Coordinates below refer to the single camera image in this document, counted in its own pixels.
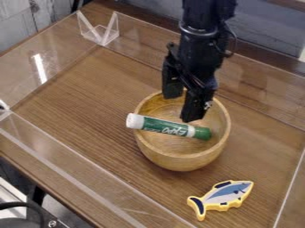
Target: wooden bowl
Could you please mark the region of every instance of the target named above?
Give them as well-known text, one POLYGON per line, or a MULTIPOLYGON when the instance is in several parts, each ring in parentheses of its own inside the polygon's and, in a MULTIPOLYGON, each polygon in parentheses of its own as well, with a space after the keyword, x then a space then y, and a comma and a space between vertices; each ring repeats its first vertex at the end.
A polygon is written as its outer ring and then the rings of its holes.
MULTIPOLYGON (((185 94, 177 99, 164 100, 162 92, 158 92, 139 103, 135 114, 182 123, 179 113, 183 102, 185 94)), ((223 150, 230 134, 231 120, 217 99, 214 99, 213 107, 205 118, 193 121, 190 124, 209 127, 213 131, 213 138, 203 141, 135 130, 136 144, 143 154, 156 165, 168 170, 195 170, 213 162, 223 150)))

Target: white wall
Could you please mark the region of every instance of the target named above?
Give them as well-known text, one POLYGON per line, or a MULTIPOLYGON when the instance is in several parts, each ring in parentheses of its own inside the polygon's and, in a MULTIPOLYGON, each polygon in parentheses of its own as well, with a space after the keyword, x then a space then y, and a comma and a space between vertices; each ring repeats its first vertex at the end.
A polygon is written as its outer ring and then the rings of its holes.
POLYGON ((72 0, 35 1, 37 12, 28 0, 0 0, 0 52, 71 13, 72 0))
MULTIPOLYGON (((230 24, 241 39, 300 56, 305 44, 305 12, 265 0, 237 0, 237 16, 230 24)), ((123 0, 168 17, 181 18, 182 0, 123 0)))

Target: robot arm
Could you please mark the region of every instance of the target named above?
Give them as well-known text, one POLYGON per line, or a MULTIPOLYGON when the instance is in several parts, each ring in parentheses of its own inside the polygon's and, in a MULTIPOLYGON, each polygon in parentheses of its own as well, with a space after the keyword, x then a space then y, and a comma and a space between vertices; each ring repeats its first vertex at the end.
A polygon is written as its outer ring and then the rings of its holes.
POLYGON ((218 88, 214 72, 221 68, 229 36, 234 32, 226 21, 234 17, 235 0, 183 0, 179 23, 179 45, 168 44, 168 56, 162 70, 162 92, 166 99, 182 96, 187 88, 181 112, 183 122, 205 116, 218 88))

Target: toy fish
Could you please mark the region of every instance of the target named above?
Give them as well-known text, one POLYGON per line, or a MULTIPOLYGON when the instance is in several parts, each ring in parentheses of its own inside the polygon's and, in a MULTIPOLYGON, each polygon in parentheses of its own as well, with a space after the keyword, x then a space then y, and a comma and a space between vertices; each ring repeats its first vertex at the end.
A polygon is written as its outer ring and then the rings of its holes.
POLYGON ((198 220, 203 221, 207 210, 227 211, 229 208, 239 208, 253 186, 254 183, 249 181, 226 181, 215 184, 203 197, 190 196, 187 205, 193 207, 198 220))

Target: bowl rim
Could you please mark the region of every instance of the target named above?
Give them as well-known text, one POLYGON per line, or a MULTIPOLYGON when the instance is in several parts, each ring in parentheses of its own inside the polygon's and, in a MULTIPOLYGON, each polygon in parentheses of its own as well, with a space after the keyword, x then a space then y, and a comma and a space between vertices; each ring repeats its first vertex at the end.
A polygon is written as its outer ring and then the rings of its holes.
MULTIPOLYGON (((136 109, 135 109, 135 114, 138 114, 142 106, 144 105, 144 103, 154 97, 154 96, 158 96, 162 94, 162 91, 158 91, 155 93, 152 93, 147 98, 143 99, 143 101, 138 104, 136 106, 136 109)), ((223 111, 223 116, 225 116, 225 119, 226 119, 226 129, 225 129, 225 132, 223 132, 223 137, 221 138, 219 142, 206 151, 201 151, 198 153, 194 153, 194 154, 181 154, 178 156, 174 156, 174 154, 166 154, 164 152, 162 152, 160 149, 158 149, 155 146, 152 146, 146 138, 143 137, 143 135, 140 134, 140 130, 135 130, 135 135, 138 137, 138 140, 154 151, 156 152, 158 154, 166 156, 166 157, 171 157, 171 158, 175 158, 175 159, 193 159, 193 158, 198 158, 201 157, 202 155, 207 155, 210 153, 213 153, 214 151, 217 151, 226 143, 227 141, 227 138, 229 138, 229 134, 230 134, 230 131, 231 131, 231 118, 230 118, 230 115, 229 115, 229 112, 223 106, 223 104, 218 101, 217 98, 213 98, 213 101, 217 103, 217 105, 219 106, 221 110, 223 111)))

